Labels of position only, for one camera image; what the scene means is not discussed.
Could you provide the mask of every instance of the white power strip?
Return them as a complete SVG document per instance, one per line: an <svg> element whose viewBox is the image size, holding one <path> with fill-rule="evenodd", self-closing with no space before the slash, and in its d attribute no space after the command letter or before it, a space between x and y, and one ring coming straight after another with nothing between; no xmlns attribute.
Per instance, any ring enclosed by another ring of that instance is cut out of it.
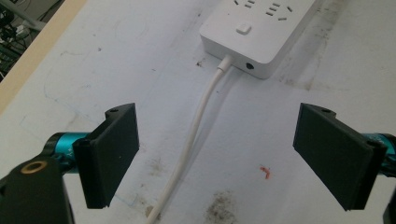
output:
<svg viewBox="0 0 396 224"><path fill-rule="evenodd" d="M222 0L202 25L205 51L268 78L314 16L321 0Z"/></svg>

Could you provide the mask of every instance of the power cord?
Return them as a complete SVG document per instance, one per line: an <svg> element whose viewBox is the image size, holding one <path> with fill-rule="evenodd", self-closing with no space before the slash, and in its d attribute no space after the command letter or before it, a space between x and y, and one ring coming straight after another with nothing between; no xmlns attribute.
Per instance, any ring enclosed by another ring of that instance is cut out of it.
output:
<svg viewBox="0 0 396 224"><path fill-rule="evenodd" d="M209 101L210 94L215 89L216 85L218 84L219 80L223 77L223 75L228 71L233 63L233 57L230 55L226 55L224 59L218 66L218 70L215 76L212 78L206 90L201 98L201 102L198 106L196 111L194 120L191 124L189 135L187 137L186 143L184 145L183 151L181 152L180 158L178 159L177 166L175 167L174 172L172 173L168 183L166 184L165 189L160 197L160 200L151 210L150 214L148 215L148 219L146 221L147 224L152 224L155 222L158 214L163 210L166 202L168 201L170 195L172 194L177 181L180 179L180 176L183 174L183 171L186 168L187 162L189 161L192 145L195 141L196 134L198 132L199 124L201 123L202 116L204 114L207 102Z"/></svg>

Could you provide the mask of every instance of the red stain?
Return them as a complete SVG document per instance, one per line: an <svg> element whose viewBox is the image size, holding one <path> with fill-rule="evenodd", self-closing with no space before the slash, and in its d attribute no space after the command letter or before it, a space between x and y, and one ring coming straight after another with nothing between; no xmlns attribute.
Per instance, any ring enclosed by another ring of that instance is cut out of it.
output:
<svg viewBox="0 0 396 224"><path fill-rule="evenodd" d="M263 172L265 172L265 179L269 179L271 176L271 171L269 168L266 168L265 166L261 166L260 170L262 170Z"/></svg>

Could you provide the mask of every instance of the white button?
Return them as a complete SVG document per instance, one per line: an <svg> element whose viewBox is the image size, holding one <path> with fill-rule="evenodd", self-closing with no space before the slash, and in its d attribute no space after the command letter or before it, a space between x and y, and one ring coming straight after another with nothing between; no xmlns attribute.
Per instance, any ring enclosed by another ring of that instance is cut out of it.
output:
<svg viewBox="0 0 396 224"><path fill-rule="evenodd" d="M241 35L247 35L251 30L251 25L247 23L240 23L236 26L236 32L238 32Z"/></svg>

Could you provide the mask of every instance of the tabletop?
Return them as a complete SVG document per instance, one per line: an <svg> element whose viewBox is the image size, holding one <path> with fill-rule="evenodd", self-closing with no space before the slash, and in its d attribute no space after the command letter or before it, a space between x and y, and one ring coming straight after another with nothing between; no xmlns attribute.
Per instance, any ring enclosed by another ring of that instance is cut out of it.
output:
<svg viewBox="0 0 396 224"><path fill-rule="evenodd" d="M54 133L90 132L109 108L136 103L140 150L110 207L87 209L78 175L64 182L77 223L145 223L220 62L199 36L218 3L65 1L0 85L0 176ZM394 8L325 0L268 79L230 69L160 223L382 223L394 179L379 176L366 208L345 212L292 142L300 103L360 133L396 134Z"/></svg>

